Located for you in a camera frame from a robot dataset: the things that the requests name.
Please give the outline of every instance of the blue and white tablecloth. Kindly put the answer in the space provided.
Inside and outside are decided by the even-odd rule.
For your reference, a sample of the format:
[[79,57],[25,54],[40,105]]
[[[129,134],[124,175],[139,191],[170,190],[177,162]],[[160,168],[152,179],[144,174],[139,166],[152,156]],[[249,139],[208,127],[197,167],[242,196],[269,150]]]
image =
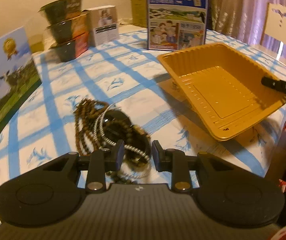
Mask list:
[[[286,80],[286,67],[270,56],[208,31],[207,43],[216,41],[238,49]],[[119,40],[89,49],[67,63],[60,63],[51,51],[36,55],[43,84],[0,134],[0,185],[76,151],[73,111],[84,97],[116,103],[163,148],[177,148],[187,155],[207,151],[264,176],[283,127],[286,106],[236,138],[217,142],[158,63],[156,56],[165,52],[146,47],[147,32],[142,30],[121,34]],[[79,186],[84,186],[84,178],[81,176]],[[170,178],[170,173],[158,173],[152,165],[150,176],[142,182],[164,183]],[[192,179],[196,186],[195,174]]]

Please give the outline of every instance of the stacked bowl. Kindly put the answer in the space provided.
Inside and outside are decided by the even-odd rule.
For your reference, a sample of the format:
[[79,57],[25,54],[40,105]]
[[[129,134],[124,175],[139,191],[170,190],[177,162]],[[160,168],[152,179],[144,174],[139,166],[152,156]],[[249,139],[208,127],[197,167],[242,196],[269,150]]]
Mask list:
[[81,12],[82,0],[58,0],[41,7],[51,24],[47,29],[57,44],[51,46],[63,62],[77,58],[88,49],[86,13]]

